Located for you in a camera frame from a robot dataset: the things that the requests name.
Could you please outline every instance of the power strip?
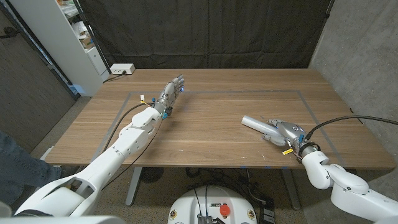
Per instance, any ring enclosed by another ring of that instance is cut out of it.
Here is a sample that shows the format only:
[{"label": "power strip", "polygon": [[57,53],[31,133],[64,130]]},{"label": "power strip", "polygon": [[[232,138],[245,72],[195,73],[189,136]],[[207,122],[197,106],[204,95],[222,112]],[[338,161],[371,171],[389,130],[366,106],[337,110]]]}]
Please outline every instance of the power strip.
[{"label": "power strip", "polygon": [[126,74],[132,74],[135,69],[132,63],[115,63],[111,67],[111,72],[113,75],[121,75],[123,71],[126,71]]}]

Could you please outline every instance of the jeans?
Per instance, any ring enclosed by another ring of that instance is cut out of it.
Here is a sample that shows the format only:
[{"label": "jeans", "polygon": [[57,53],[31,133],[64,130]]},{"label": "jeans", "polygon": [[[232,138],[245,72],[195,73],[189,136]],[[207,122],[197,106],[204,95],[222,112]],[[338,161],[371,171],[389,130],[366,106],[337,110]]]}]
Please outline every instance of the jeans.
[{"label": "jeans", "polygon": [[25,185],[43,187],[60,176],[60,167],[31,157],[0,131],[0,201],[10,205],[21,196]]}]

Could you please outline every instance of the table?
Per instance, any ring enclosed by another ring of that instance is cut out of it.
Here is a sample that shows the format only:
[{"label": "table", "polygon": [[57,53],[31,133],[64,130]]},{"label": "table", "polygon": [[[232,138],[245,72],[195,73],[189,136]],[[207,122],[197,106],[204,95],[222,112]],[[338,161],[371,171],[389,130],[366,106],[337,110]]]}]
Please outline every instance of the table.
[{"label": "table", "polygon": [[[315,70],[136,70],[105,83],[45,160],[58,165],[89,164],[103,150],[119,117],[140,103],[139,96],[145,95],[147,101],[158,98],[165,84],[179,74],[184,75],[185,91],[134,166],[303,169],[293,154],[282,155],[286,148],[262,140],[261,133],[242,125],[242,117],[248,115],[260,121],[283,119],[308,132],[318,123],[352,114]],[[143,109],[144,106],[131,112],[116,133]],[[330,163],[345,168],[396,166],[357,119],[324,126],[311,140],[322,147]],[[125,164],[131,164],[139,154],[140,151],[126,159]]]}]

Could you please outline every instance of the concrete wall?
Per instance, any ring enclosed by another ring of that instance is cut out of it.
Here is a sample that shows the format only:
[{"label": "concrete wall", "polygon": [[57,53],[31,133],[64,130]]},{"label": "concrete wall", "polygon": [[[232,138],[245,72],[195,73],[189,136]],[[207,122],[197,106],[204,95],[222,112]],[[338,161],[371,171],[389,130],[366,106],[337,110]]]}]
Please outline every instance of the concrete wall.
[{"label": "concrete wall", "polygon": [[[335,1],[309,68],[321,72],[356,114],[398,121],[398,1]],[[398,126],[364,123],[398,162]],[[372,180],[372,189],[398,200],[398,169],[358,175]],[[339,222],[352,218],[315,207],[306,212],[309,223],[330,220],[331,215],[338,215]]]}]

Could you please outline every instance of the red button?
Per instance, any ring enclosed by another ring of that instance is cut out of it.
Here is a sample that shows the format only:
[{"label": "red button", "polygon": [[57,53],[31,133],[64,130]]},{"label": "red button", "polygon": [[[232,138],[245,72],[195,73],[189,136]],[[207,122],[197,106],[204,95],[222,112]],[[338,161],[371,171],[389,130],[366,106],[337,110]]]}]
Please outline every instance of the red button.
[{"label": "red button", "polygon": [[231,209],[229,209],[228,205],[222,205],[220,207],[220,213],[222,216],[227,216],[231,213]]}]

